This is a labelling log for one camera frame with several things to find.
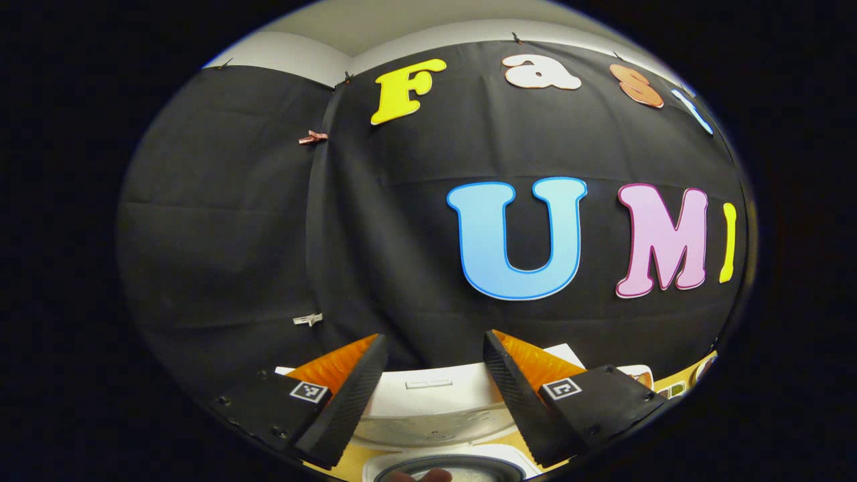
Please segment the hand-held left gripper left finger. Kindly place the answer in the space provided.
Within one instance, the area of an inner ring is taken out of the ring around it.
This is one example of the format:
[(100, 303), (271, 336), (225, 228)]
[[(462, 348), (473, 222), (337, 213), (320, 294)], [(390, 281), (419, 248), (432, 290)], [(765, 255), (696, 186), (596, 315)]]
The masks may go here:
[(287, 374), (260, 370), (208, 400), (208, 409), (273, 454), (330, 470), (388, 363), (385, 335), (359, 339)]

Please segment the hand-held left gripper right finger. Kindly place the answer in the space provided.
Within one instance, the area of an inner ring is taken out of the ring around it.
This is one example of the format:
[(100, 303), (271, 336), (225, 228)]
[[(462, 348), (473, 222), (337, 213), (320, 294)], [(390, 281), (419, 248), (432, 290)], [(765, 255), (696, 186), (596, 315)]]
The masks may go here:
[(666, 397), (607, 364), (584, 369), (497, 330), (483, 360), (534, 461), (601, 451), (666, 411)]

